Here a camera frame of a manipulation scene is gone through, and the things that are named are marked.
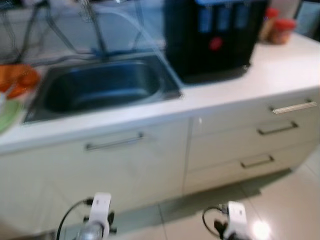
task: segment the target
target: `stainless steel sink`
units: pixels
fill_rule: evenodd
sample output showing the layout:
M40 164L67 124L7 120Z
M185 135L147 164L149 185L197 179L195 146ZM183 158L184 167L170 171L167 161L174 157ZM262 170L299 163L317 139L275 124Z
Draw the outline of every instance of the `stainless steel sink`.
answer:
M180 96L173 76L157 56L118 56L103 63L50 69L24 122L45 121Z

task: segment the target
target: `kitchen counter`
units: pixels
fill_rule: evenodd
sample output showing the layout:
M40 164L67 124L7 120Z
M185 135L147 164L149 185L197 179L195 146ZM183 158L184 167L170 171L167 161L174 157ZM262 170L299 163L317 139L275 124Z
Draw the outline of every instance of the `kitchen counter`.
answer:
M183 99L120 107L29 125L16 123L0 135L0 154L105 135L185 118L208 109L320 87L320 44L294 34L287 45L258 43L244 76L206 85L183 86Z

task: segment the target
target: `red lid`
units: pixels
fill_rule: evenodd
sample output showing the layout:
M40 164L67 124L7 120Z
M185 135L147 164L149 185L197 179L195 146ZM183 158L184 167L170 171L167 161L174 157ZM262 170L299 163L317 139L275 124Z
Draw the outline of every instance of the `red lid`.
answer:
M273 7L268 7L265 11L265 16L268 18L274 18L279 15L279 10Z
M293 19L277 19L274 23L274 27L278 30L292 30L296 28L297 23Z
M209 49L212 51L217 51L222 47L223 43L224 41L222 40L221 37L215 36L214 38L211 39L209 43Z

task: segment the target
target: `tiled floor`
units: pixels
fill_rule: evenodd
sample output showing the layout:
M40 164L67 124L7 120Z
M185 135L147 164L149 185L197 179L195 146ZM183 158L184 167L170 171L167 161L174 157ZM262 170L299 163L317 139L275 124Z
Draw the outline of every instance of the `tiled floor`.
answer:
M114 226L118 227L118 233L108 239L217 240L205 229L202 210L228 201L245 204L251 236L254 223L262 221L271 229L267 240L320 240L320 146L295 171L116 214ZM214 219L224 221L226 217L208 212L206 220L212 227ZM69 228L60 239L73 240L78 230Z

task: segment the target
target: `jar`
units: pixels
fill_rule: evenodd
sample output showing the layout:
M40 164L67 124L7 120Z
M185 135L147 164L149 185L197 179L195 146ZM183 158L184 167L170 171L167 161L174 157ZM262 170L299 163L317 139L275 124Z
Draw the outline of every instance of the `jar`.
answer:
M269 34L274 26L274 23L279 15L276 8L268 7L265 11L264 22L259 34L259 40L264 42L268 40Z
M286 44L297 23L293 19L277 19L273 25L269 40L273 44Z

